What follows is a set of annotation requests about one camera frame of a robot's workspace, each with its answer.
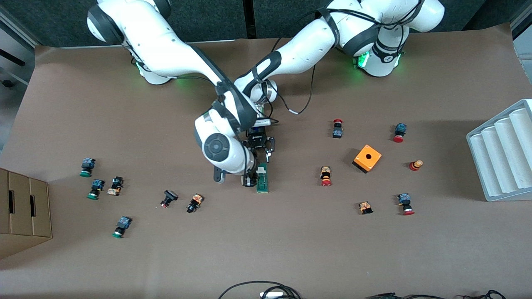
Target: beige cabinet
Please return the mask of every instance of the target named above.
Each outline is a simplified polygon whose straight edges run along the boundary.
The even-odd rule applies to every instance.
[[[0,259],[51,238],[48,184],[0,169]]]

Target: table surface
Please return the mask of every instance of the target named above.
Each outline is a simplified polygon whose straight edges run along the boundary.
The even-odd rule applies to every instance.
[[[235,79],[273,40],[201,44]],[[386,78],[330,51],[301,115],[274,103],[277,151],[270,193],[256,194],[212,166],[193,122],[215,99],[199,80],[151,86],[121,48],[39,47],[37,67],[0,167],[49,182],[54,238],[0,261],[3,298],[216,298],[230,285],[275,280],[306,298],[378,293],[451,298],[497,289],[530,298],[532,202],[485,201],[466,133],[531,97],[508,25],[411,35]],[[277,76],[289,106],[306,102],[310,71]],[[344,137],[332,139],[332,120]],[[399,122],[405,142],[391,141]],[[368,174],[351,165],[369,144],[382,159]],[[78,175],[97,160],[91,179]],[[418,172],[408,163],[424,161]],[[320,186],[319,170],[332,168]],[[122,176],[119,197],[85,198],[92,179]],[[159,206],[166,189],[179,200]],[[205,202],[186,213],[192,195]],[[413,216],[396,195],[410,193]],[[375,211],[360,215],[358,203]],[[124,239],[111,236],[122,215]],[[256,298],[266,285],[235,289]]]

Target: orange block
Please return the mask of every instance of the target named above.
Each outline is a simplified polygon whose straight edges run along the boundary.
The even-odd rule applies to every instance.
[[[353,160],[353,165],[362,170],[362,172],[368,173],[373,167],[375,167],[375,164],[377,164],[380,157],[382,157],[382,155],[379,152],[366,144]]]

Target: white robotic arm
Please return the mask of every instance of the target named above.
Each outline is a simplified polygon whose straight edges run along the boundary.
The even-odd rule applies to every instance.
[[[441,22],[444,11],[438,0],[326,0],[318,9],[321,18],[268,54],[235,85],[255,103],[272,102],[277,85],[269,77],[302,73],[333,47],[360,56],[359,67],[370,75],[386,76],[396,66],[409,28],[429,31]]]
[[[194,72],[205,75],[218,100],[196,119],[196,141],[215,166],[216,181],[223,182],[228,172],[254,186],[255,156],[236,138],[255,125],[255,104],[200,49],[177,37],[163,17],[169,13],[168,0],[100,0],[89,10],[87,25],[99,40],[127,48],[149,83],[159,85]]]

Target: red cap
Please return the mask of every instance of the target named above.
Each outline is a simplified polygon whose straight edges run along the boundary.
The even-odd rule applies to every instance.
[[[419,170],[419,168],[415,168],[414,167],[414,162],[410,163],[409,167],[410,167],[410,170],[412,170],[412,171],[418,171]]]

